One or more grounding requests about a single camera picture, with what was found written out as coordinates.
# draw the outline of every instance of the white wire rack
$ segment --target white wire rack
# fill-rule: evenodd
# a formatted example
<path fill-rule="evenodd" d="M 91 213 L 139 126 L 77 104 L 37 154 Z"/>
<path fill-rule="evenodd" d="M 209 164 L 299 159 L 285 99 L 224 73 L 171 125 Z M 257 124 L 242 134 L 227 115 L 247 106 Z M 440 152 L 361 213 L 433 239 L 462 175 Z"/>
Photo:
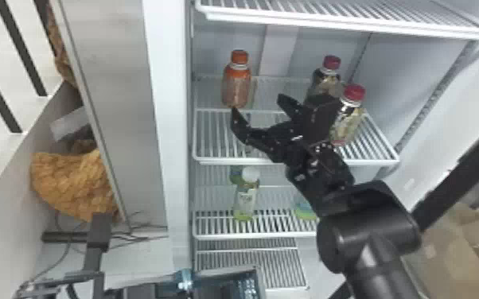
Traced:
<path fill-rule="evenodd" d="M 253 127 L 269 127 L 286 121 L 287 116 L 276 104 L 283 93 L 302 99 L 308 80 L 254 77 L 251 84 L 251 108 L 242 109 Z M 220 101 L 220 77 L 198 76 L 194 84 L 193 158 L 202 165 L 270 165 L 265 153 L 245 146 L 230 130 L 230 110 Z M 349 166 L 392 166 L 399 156 L 379 127 L 366 114 L 355 139 L 336 151 Z"/>
<path fill-rule="evenodd" d="M 294 187 L 261 187 L 251 221 L 238 221 L 232 216 L 235 190 L 233 185 L 196 189 L 192 209 L 193 237 L 216 240 L 316 235 L 317 220 L 299 219 L 293 211 L 297 192 Z"/>
<path fill-rule="evenodd" d="M 197 241 L 195 271 L 257 265 L 268 289 L 306 288 L 293 239 Z"/>
<path fill-rule="evenodd" d="M 208 20 L 479 40 L 479 19 L 431 0 L 196 0 Z"/>
<path fill-rule="evenodd" d="M 230 166 L 201 165 L 193 161 L 193 179 L 195 186 L 222 186 L 230 185 Z M 291 183 L 284 175 L 286 166 L 282 164 L 263 165 L 260 171 L 260 184 L 263 186 L 289 186 Z"/>

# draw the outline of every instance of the bottle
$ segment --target bottle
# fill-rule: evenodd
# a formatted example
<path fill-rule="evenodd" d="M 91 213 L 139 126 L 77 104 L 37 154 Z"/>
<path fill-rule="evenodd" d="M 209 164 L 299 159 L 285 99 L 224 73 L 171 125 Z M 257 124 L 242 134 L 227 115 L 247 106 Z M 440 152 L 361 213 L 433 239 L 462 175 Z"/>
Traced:
<path fill-rule="evenodd" d="M 362 101 L 365 93 L 366 90 L 358 84 L 350 84 L 345 88 L 343 96 L 340 97 L 341 108 L 330 130 L 330 139 L 334 146 L 344 146 L 354 137 L 364 113 Z"/>
<path fill-rule="evenodd" d="M 300 192 L 295 193 L 294 196 L 294 213 L 297 218 L 303 220 L 315 220 L 317 218 L 310 203 Z"/>
<path fill-rule="evenodd" d="M 256 193 L 260 187 L 260 171 L 247 166 L 241 172 L 241 183 L 236 186 L 232 214 L 240 221 L 252 219 L 255 213 Z"/>
<path fill-rule="evenodd" d="M 231 62 L 224 68 L 221 84 L 221 99 L 227 107 L 243 108 L 247 105 L 251 70 L 247 66 L 249 55 L 243 50 L 234 50 Z"/>
<path fill-rule="evenodd" d="M 230 165 L 230 173 L 228 179 L 233 184 L 241 184 L 241 173 L 243 172 L 243 165 Z"/>
<path fill-rule="evenodd" d="M 337 73 L 340 68 L 340 58 L 332 55 L 325 56 L 323 65 L 313 71 L 312 83 L 306 92 L 304 104 L 308 105 L 308 98 L 313 95 L 327 93 L 338 99 L 341 96 L 343 87 L 340 82 L 340 75 Z"/>

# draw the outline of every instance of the refrigerator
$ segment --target refrigerator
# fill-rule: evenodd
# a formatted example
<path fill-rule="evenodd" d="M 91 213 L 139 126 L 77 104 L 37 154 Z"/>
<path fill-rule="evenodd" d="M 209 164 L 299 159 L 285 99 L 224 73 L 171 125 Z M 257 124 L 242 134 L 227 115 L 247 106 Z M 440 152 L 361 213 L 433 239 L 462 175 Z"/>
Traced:
<path fill-rule="evenodd" d="M 272 297 L 328 297 L 317 220 L 293 213 L 284 166 L 230 131 L 221 77 L 249 54 L 253 126 L 286 120 L 325 55 L 366 89 L 337 152 L 356 182 L 385 181 L 411 211 L 479 142 L 479 2 L 470 0 L 57 0 L 56 21 L 119 211 L 166 225 L 176 269 L 257 264 Z M 255 218 L 232 217 L 230 167 L 261 172 Z"/>

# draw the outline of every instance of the bottle cap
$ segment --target bottle cap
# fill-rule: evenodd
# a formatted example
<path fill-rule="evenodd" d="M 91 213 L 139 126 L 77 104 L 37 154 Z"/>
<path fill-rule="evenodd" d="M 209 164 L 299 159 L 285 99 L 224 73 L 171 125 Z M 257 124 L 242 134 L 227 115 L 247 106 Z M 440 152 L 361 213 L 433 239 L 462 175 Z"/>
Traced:
<path fill-rule="evenodd" d="M 247 64 L 249 60 L 249 54 L 243 50 L 234 50 L 230 60 L 235 64 Z"/>
<path fill-rule="evenodd" d="M 256 183 L 260 178 L 260 171 L 256 167 L 247 166 L 241 172 L 241 178 L 247 183 Z"/>
<path fill-rule="evenodd" d="M 366 89 L 358 84 L 350 84 L 344 90 L 344 97 L 352 101 L 361 101 L 365 94 Z"/>
<path fill-rule="evenodd" d="M 340 62 L 341 62 L 340 57 L 327 55 L 325 56 L 325 59 L 323 60 L 323 68 L 338 69 L 340 68 Z"/>

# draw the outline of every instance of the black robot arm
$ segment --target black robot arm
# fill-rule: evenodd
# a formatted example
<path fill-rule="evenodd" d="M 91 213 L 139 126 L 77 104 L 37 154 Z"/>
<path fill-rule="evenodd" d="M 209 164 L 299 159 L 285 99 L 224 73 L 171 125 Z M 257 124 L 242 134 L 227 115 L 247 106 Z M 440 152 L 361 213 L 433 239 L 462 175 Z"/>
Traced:
<path fill-rule="evenodd" d="M 290 120 L 251 128 L 232 108 L 231 128 L 240 141 L 286 165 L 287 179 L 320 218 L 317 249 L 325 266 L 345 276 L 356 299 L 419 299 L 401 262 L 420 246 L 418 225 L 384 182 L 354 185 L 329 142 L 338 101 L 316 95 L 306 107 L 278 95 L 277 103 Z"/>

